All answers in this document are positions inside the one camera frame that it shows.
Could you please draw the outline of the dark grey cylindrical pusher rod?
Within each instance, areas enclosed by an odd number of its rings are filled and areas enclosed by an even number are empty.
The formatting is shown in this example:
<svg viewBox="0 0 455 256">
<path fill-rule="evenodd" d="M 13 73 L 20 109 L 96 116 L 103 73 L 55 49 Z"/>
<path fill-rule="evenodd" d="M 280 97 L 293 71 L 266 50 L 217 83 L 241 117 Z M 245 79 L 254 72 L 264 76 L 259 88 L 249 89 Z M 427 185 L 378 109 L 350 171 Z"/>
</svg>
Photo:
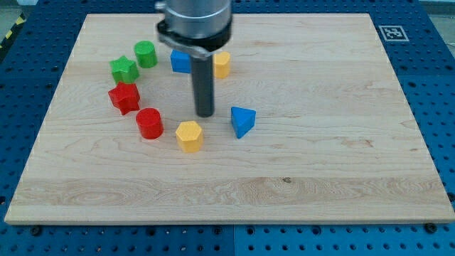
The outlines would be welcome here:
<svg viewBox="0 0 455 256">
<path fill-rule="evenodd" d="M 210 117 L 215 111 L 213 57 L 205 60 L 191 57 L 191 80 L 196 114 Z"/>
</svg>

